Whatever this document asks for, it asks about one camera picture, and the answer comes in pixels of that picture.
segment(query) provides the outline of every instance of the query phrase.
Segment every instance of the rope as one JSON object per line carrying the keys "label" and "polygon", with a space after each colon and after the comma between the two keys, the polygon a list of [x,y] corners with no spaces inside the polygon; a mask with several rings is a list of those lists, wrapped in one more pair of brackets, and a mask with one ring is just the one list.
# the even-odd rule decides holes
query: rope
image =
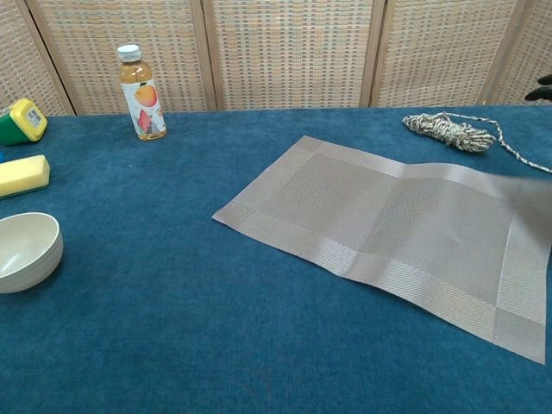
{"label": "rope", "polygon": [[[484,129],[476,129],[468,123],[454,123],[450,120],[450,116],[491,123],[498,130],[499,137],[496,138]],[[447,145],[451,145],[461,149],[462,151],[468,151],[470,153],[482,153],[483,151],[486,151],[494,141],[498,141],[506,151],[516,157],[517,160],[523,162],[525,165],[544,171],[545,173],[552,174],[552,168],[539,166],[538,164],[525,159],[518,151],[510,147],[510,145],[508,145],[504,140],[499,123],[492,119],[440,112],[435,115],[422,114],[406,116],[403,119],[403,124],[406,125],[406,127],[411,131],[421,135],[427,135],[438,141],[444,142]]]}

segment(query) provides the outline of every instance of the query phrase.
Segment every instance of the yellow sponge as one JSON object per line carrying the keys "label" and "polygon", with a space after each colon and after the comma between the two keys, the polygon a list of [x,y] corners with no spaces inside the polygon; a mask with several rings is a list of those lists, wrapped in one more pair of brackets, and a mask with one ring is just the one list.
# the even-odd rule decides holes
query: yellow sponge
{"label": "yellow sponge", "polygon": [[50,165],[44,155],[0,164],[0,198],[37,190],[50,182]]}

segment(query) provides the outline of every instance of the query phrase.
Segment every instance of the blue carpet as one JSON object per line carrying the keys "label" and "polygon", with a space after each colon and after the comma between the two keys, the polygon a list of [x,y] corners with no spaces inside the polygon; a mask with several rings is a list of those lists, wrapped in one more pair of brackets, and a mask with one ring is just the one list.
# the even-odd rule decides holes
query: blue carpet
{"label": "blue carpet", "polygon": [[[0,296],[0,412],[552,412],[552,362],[210,218],[302,135],[550,179],[498,144],[466,154],[401,124],[423,111],[167,114],[152,142],[128,116],[53,117],[42,141],[3,148],[7,160],[45,154],[52,175],[0,200],[0,217],[54,215],[66,251],[52,277]],[[498,120],[513,147],[552,165],[552,107],[452,111]],[[549,329],[549,360],[551,347]]]}

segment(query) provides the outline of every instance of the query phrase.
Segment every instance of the juice bottle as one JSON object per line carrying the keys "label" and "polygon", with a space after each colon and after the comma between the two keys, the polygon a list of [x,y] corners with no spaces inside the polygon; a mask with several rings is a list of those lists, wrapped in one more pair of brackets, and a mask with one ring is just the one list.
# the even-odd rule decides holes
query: juice bottle
{"label": "juice bottle", "polygon": [[124,45],[117,49],[117,54],[122,62],[119,80],[138,138],[149,141],[165,136],[165,120],[152,69],[141,60],[140,47]]}

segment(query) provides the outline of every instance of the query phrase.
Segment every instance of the bottle label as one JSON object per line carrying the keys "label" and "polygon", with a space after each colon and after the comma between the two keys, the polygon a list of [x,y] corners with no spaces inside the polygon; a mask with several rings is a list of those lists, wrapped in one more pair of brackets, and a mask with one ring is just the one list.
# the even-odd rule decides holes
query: bottle label
{"label": "bottle label", "polygon": [[165,120],[154,81],[150,79],[121,86],[136,133],[142,136],[165,131]]}

